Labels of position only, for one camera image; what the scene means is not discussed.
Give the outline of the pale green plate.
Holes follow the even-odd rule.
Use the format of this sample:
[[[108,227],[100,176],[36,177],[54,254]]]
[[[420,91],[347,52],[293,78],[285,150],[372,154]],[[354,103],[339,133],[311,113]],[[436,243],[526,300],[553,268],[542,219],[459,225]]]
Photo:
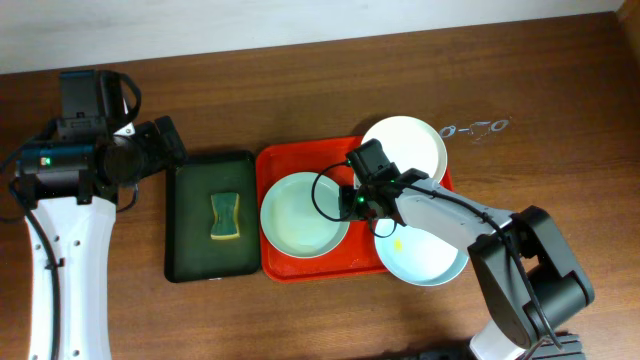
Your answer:
[[[346,237],[347,222],[338,222],[339,186],[326,176],[298,172],[278,180],[260,208],[261,228],[279,252],[300,259],[334,250]]]

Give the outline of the red plastic tray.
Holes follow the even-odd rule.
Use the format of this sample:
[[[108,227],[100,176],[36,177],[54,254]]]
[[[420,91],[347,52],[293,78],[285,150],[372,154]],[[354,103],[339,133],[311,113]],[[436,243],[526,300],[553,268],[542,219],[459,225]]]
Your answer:
[[[360,136],[271,145],[257,156],[257,201],[280,179],[297,172],[320,172],[343,161],[360,145]],[[374,238],[364,222],[355,222],[342,242],[331,252],[311,259],[298,259],[276,250],[260,236],[262,269],[272,280],[294,283],[311,280],[385,273],[375,250]]]

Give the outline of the light blue plate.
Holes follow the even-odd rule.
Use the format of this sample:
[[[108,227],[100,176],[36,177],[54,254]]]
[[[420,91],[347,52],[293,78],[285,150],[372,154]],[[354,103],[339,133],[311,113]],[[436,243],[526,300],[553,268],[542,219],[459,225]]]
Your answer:
[[[398,279],[416,286],[432,287],[455,279],[469,257],[424,230],[379,220],[374,228],[376,253],[385,268]]]

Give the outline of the green yellow sponge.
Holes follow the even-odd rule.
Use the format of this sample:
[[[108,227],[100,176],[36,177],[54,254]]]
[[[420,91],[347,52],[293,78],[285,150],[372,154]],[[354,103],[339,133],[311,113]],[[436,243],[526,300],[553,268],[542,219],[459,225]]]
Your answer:
[[[235,192],[216,193],[211,196],[214,223],[212,240],[231,240],[240,236],[238,212],[240,196]]]

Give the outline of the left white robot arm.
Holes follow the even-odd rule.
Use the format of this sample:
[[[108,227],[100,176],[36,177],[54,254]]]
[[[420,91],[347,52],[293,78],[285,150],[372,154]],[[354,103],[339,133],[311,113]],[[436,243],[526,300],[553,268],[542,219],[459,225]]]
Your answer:
[[[184,164],[170,117],[137,124],[126,74],[63,72],[62,113],[9,157],[32,254],[31,359],[108,359],[107,263],[122,188]]]

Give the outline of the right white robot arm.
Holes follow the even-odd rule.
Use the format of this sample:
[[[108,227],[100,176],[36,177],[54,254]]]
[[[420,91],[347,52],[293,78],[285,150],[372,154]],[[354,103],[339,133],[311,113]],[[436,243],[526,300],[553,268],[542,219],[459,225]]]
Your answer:
[[[372,139],[346,155],[359,181],[339,195],[342,221],[390,219],[424,230],[467,255],[491,315],[469,342],[475,359],[581,357],[555,330],[589,306],[594,288],[551,216],[491,208],[417,169],[400,172]]]

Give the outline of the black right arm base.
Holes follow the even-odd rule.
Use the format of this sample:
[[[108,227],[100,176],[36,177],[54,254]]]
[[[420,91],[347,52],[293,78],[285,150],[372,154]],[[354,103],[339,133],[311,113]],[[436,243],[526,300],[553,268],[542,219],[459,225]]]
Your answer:
[[[576,334],[561,333],[558,340],[562,345],[558,349],[552,342],[544,341],[515,357],[516,360],[586,360],[580,337]],[[401,360],[477,360],[470,345],[456,345],[454,347],[435,348],[410,355],[399,355]]]

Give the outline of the white cream plate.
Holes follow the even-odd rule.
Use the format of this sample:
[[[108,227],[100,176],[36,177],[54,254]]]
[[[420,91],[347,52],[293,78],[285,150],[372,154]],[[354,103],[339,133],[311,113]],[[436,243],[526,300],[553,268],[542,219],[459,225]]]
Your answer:
[[[401,173],[417,169],[442,181],[448,166],[448,154],[439,133],[426,122],[410,116],[392,116],[375,123],[361,143],[376,139],[390,162]]]

